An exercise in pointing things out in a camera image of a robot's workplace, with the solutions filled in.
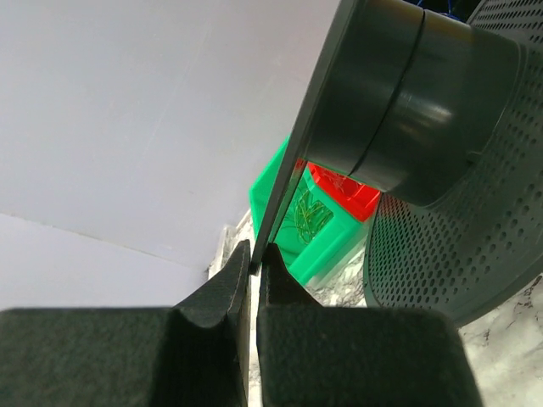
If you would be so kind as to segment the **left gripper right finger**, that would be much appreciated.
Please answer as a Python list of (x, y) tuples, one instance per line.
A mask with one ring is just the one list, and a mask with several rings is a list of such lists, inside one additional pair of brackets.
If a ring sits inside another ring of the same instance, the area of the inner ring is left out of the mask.
[(265, 406), (480, 406), (462, 340), (423, 309), (327, 307), (263, 256), (256, 329)]

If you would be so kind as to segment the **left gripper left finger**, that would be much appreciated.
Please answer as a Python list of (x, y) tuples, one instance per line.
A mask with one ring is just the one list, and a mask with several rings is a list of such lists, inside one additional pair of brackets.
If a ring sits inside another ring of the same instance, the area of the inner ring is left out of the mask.
[(245, 406), (250, 245), (171, 307), (8, 309), (4, 406)]

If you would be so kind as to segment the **black spool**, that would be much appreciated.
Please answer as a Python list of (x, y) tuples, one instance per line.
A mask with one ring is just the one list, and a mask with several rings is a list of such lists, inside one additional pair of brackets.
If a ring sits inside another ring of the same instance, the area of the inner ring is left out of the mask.
[(381, 192), (364, 261), (373, 307), (464, 326), (542, 271), (542, 4), (467, 22), (340, 3), (256, 239), (257, 271), (308, 162)]

